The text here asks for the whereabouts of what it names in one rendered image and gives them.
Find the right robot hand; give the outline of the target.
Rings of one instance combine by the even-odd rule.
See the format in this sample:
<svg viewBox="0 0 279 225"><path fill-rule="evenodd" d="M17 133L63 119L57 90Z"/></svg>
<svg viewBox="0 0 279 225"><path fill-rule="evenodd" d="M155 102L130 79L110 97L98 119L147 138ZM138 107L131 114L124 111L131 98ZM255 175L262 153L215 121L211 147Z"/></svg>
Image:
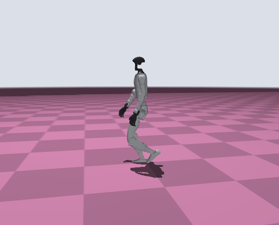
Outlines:
<svg viewBox="0 0 279 225"><path fill-rule="evenodd" d="M128 108L127 105L128 105L128 103L126 103L126 104L124 105L124 107L121 108L121 109L119 110L119 116L120 116L120 117L124 117L123 115L124 115L126 109Z"/></svg>

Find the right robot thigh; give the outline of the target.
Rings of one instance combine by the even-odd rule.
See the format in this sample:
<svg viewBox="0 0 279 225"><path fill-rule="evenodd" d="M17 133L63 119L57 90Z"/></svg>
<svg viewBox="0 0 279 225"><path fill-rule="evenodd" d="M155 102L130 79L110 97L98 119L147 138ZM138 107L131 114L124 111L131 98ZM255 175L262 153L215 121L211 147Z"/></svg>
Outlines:
<svg viewBox="0 0 279 225"><path fill-rule="evenodd" d="M138 120L139 120L139 118L138 118ZM134 136L136 139L138 139L138 134L137 134L136 132L134 132L133 136Z"/></svg>

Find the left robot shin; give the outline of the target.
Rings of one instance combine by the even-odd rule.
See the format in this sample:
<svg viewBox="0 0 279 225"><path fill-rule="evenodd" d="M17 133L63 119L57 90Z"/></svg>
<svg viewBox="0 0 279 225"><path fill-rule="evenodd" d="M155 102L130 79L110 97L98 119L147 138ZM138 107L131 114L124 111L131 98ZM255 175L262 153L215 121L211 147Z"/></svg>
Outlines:
<svg viewBox="0 0 279 225"><path fill-rule="evenodd" d="M133 138L133 137L131 137L131 138L129 139L129 143L131 144L131 145L129 145L129 146L131 146L131 147L133 147L133 148L136 148L136 149L138 149L138 150L145 151L145 152L148 152L148 153L151 153L151 154L154 154L154 152L155 152L154 150L148 148L148 147L146 146L146 144L140 142L139 140L137 140L137 139L135 139L135 138Z"/></svg>

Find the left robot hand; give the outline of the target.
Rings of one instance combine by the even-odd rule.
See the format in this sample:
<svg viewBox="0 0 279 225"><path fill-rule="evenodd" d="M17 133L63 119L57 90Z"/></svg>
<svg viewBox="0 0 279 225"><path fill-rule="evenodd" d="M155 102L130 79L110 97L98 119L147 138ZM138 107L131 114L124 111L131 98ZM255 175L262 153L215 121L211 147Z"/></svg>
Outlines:
<svg viewBox="0 0 279 225"><path fill-rule="evenodd" d="M135 122L136 122L136 119L137 119L137 115L139 115L140 111L136 113L133 112L133 115L129 118L129 123L132 125L132 126L136 126L135 125Z"/></svg>

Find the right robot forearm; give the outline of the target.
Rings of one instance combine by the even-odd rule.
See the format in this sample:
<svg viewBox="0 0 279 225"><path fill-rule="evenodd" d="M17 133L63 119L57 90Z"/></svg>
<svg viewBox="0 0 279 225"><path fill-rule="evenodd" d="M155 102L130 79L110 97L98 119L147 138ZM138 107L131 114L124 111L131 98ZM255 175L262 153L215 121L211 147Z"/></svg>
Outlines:
<svg viewBox="0 0 279 225"><path fill-rule="evenodd" d="M133 93L131 93L130 98L127 101L127 103L128 103L127 107L130 107L130 105L133 103L135 98L136 98L136 96Z"/></svg>

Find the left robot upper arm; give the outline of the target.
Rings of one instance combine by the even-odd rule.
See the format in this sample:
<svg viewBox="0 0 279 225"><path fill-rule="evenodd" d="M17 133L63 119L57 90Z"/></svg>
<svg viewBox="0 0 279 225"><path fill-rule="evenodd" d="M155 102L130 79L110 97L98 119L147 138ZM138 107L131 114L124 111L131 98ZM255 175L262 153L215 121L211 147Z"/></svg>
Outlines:
<svg viewBox="0 0 279 225"><path fill-rule="evenodd" d="M141 92L144 93L144 98L146 97L145 80L146 80L145 75L139 75L138 76L139 86L140 86Z"/></svg>

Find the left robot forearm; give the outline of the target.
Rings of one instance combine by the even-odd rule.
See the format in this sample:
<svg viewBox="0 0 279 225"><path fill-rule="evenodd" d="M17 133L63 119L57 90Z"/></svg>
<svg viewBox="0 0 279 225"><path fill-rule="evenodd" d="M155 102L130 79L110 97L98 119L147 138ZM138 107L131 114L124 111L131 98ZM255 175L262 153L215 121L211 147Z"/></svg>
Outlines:
<svg viewBox="0 0 279 225"><path fill-rule="evenodd" d="M140 92L139 93L139 97L138 97L138 102L137 102L137 105L136 105L136 108L134 110L134 113L137 114L138 111L140 111L142 109L142 105L143 105L143 102L144 102L144 93L143 92Z"/></svg>

